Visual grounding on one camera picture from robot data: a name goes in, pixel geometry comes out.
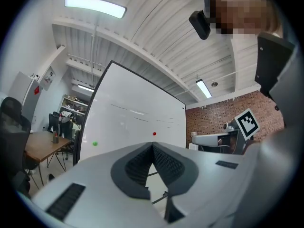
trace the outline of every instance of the wooden table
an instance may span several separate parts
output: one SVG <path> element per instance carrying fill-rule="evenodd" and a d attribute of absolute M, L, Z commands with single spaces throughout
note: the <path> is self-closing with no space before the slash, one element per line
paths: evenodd
<path fill-rule="evenodd" d="M 31 133 L 28 137 L 27 144 L 25 146 L 25 155 L 34 159 L 38 163 L 43 162 L 45 159 L 59 151 L 61 148 L 67 146 L 72 141 L 69 139 L 59 137 L 58 143 L 53 143 L 53 134 L 47 131 Z M 40 165 L 38 165 L 41 182 Z"/>

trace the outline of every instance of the red sign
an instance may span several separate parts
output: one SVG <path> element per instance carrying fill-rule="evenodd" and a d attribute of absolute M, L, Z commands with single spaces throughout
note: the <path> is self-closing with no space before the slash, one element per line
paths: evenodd
<path fill-rule="evenodd" d="M 36 89 L 34 89 L 34 95 L 37 95 L 39 93 L 39 86 L 36 87 Z"/>

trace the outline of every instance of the fluorescent light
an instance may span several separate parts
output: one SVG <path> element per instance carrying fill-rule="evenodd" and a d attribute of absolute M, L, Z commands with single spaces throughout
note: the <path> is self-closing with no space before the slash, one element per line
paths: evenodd
<path fill-rule="evenodd" d="M 79 87 L 79 88 L 82 88 L 82 89 L 86 89 L 86 90 L 91 91 L 91 92 L 94 92 L 93 89 L 90 89 L 90 88 L 85 87 L 85 86 L 82 86 L 82 85 L 78 85 L 78 87 Z"/>
<path fill-rule="evenodd" d="M 212 97 L 212 95 L 210 94 L 209 90 L 205 86 L 205 84 L 204 84 L 204 82 L 203 82 L 202 79 L 196 81 L 196 84 L 198 85 L 198 87 L 200 88 L 200 90 L 205 94 L 205 96 L 207 98 L 211 98 Z"/>
<path fill-rule="evenodd" d="M 95 10 L 121 19 L 127 8 L 103 0 L 65 0 L 66 7 Z"/>

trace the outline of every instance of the table leg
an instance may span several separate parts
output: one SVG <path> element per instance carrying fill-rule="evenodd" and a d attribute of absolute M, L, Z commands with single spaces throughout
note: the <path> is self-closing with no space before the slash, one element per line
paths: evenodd
<path fill-rule="evenodd" d="M 64 171 L 66 171 L 66 170 L 63 168 L 63 166 L 62 166 L 62 164 L 61 164 L 61 162 L 60 162 L 60 160 L 58 159 L 58 157 L 57 157 L 56 154 L 55 154 L 55 156 L 56 156 L 57 160 L 59 161 L 59 164 L 61 165 L 62 169 L 63 169 Z"/>
<path fill-rule="evenodd" d="M 49 160 L 49 163 L 48 163 L 48 158 L 47 158 L 47 168 L 48 168 L 49 164 L 51 163 L 52 158 Z"/>
<path fill-rule="evenodd" d="M 35 179 L 33 178 L 32 173 L 30 173 L 30 170 L 28 171 L 28 173 L 29 173 L 29 174 L 30 174 L 30 176 L 32 177 L 33 182 L 35 183 L 36 187 L 37 187 L 37 188 L 38 188 L 38 190 L 39 190 L 39 187 L 38 187 L 37 183 L 35 182 Z"/>
<path fill-rule="evenodd" d="M 39 169 L 39 175 L 40 175 L 42 186 L 44 186 L 42 176 L 41 176 L 40 163 L 38 164 L 38 169 Z"/>
<path fill-rule="evenodd" d="M 65 165 L 65 169 L 66 169 L 66 171 L 67 171 L 66 164 L 65 164 L 65 159 L 63 158 L 63 152 L 61 152 L 61 153 L 62 153 L 63 164 Z"/>

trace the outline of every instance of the whiteboard frame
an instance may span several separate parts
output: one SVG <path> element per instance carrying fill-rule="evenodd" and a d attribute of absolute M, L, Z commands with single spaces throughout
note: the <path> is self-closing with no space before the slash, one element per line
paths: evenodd
<path fill-rule="evenodd" d="M 144 78 L 143 76 L 141 76 L 141 75 L 139 75 L 138 73 L 136 73 L 136 72 L 130 70 L 129 68 L 127 68 L 127 67 L 125 67 L 125 66 L 123 66 L 123 65 L 121 65 L 121 64 L 119 64 L 119 63 L 117 63 L 117 62 L 115 62 L 115 61 L 113 61 L 113 60 L 111 60 L 111 61 L 109 62 L 109 64 L 108 64 L 108 66 L 106 67 L 106 69 L 104 70 L 103 74 L 101 75 L 101 77 L 100 77 L 100 79 L 99 79 L 99 81 L 98 81 L 98 83 L 97 83 L 97 85 L 96 85 L 96 87 L 95 87 L 95 90 L 94 90 L 94 92 L 92 93 L 92 96 L 91 96 L 91 99 L 90 99 L 90 103 L 89 103 L 89 105 L 88 105 L 88 107 L 87 107 L 87 110 L 86 110 L 86 112 L 85 112 L 84 121 L 83 121 L 83 123 L 82 123 L 82 127 L 81 127 L 81 130 L 80 130 L 80 136 L 79 136 L 78 143 L 77 143 L 77 147 L 78 147 L 77 152 L 79 152 L 79 153 L 80 153 L 80 151 L 81 151 L 82 137 L 83 137 L 83 133 L 84 133 L 84 129 L 85 129 L 85 124 L 86 124 L 87 116 L 88 116 L 88 114 L 89 114 L 89 112 L 90 112 L 90 109 L 91 109 L 91 105 L 92 105 L 93 100 L 94 100 L 94 98 L 95 98 L 96 92 L 98 91 L 98 88 L 99 88 L 99 86 L 100 86 L 100 84 L 101 84 L 103 78 L 105 77 L 105 75 L 106 75 L 106 73 L 107 73 L 107 71 L 108 71 L 108 69 L 110 68 L 110 66 L 111 66 L 112 63 L 114 63 L 114 64 L 116 64 L 117 66 L 120 66 L 120 67 L 122 67 L 122 68 L 128 70 L 129 72 L 135 74 L 136 76 L 138 76 L 138 77 L 144 79 L 145 81 L 149 82 L 150 84 L 152 84 L 152 85 L 154 85 L 155 87 L 161 89 L 162 91 L 166 92 L 168 95 L 174 97 L 175 99 L 177 99 L 178 101 L 180 101 L 181 103 L 183 103 L 180 99 L 178 99 L 178 98 L 176 98 L 175 96 L 171 95 L 169 92 L 167 92 L 167 91 L 165 91 L 164 89 L 160 88 L 158 85 L 156 85 L 155 83 L 151 82 L 150 80 Z M 185 103 L 183 103 L 183 104 L 184 104 L 183 110 L 184 110 L 184 112 L 185 112 L 185 126 L 186 126 L 186 131 L 185 131 L 185 148 L 187 148 L 186 105 L 185 105 Z"/>

